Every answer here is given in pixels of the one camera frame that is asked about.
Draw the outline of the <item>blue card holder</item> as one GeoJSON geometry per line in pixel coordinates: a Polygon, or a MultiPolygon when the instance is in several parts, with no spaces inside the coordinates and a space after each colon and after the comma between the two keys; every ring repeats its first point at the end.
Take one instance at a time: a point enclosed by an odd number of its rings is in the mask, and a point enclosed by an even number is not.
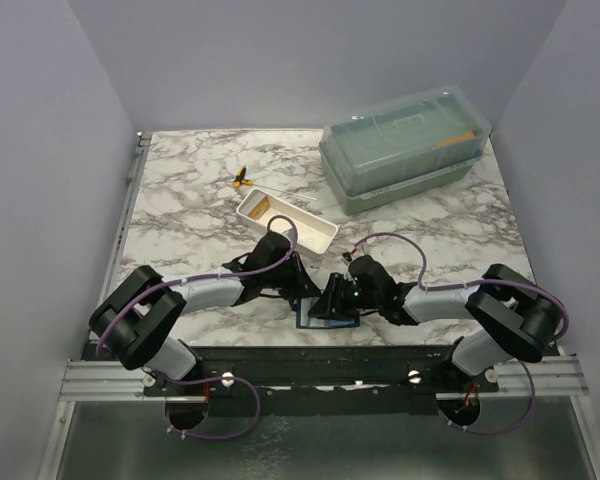
{"type": "Polygon", "coordinates": [[[297,329],[334,330],[356,328],[360,326],[360,318],[358,316],[345,319],[321,319],[309,316],[308,313],[310,308],[313,307],[317,301],[317,297],[288,301],[291,310],[295,313],[295,327],[297,329]]]}

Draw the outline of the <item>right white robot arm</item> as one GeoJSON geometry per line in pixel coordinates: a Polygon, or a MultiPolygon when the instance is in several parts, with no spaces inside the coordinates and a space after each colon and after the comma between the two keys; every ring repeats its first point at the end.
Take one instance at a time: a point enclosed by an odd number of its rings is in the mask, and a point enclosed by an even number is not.
{"type": "Polygon", "coordinates": [[[321,296],[304,309],[308,317],[327,321],[357,319],[371,310],[396,326],[477,322],[480,330],[455,340],[427,372],[432,382],[454,392],[495,364],[540,362],[566,325],[558,300],[503,264],[466,284],[425,287],[395,281],[369,255],[352,260],[345,276],[332,274],[321,296]]]}

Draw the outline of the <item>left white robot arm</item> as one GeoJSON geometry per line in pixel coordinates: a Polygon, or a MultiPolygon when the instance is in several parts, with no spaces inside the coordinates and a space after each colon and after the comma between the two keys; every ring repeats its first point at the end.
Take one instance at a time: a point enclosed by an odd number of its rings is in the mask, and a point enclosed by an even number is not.
{"type": "Polygon", "coordinates": [[[185,342],[170,337],[176,321],[215,307],[233,307],[275,290],[299,305],[320,289],[309,277],[289,237],[269,231],[247,254],[218,270],[168,280],[150,266],[136,268],[95,310],[90,330],[99,337],[97,353],[109,351],[127,370],[146,367],[181,395],[202,380],[198,357],[185,342]]]}

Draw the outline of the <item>white rectangular tray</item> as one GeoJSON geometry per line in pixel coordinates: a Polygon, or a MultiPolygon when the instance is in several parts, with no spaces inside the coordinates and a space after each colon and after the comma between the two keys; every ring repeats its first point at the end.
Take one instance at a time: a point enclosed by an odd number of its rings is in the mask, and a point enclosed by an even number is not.
{"type": "Polygon", "coordinates": [[[336,224],[313,215],[258,188],[250,191],[243,198],[236,208],[236,213],[245,225],[260,234],[267,232],[269,221],[274,216],[282,215],[287,217],[297,226],[299,232],[297,249],[301,253],[313,257],[318,257],[326,253],[339,230],[336,224]],[[243,208],[245,199],[253,196],[256,192],[269,195],[271,207],[259,220],[252,220],[243,213],[243,208]]]}

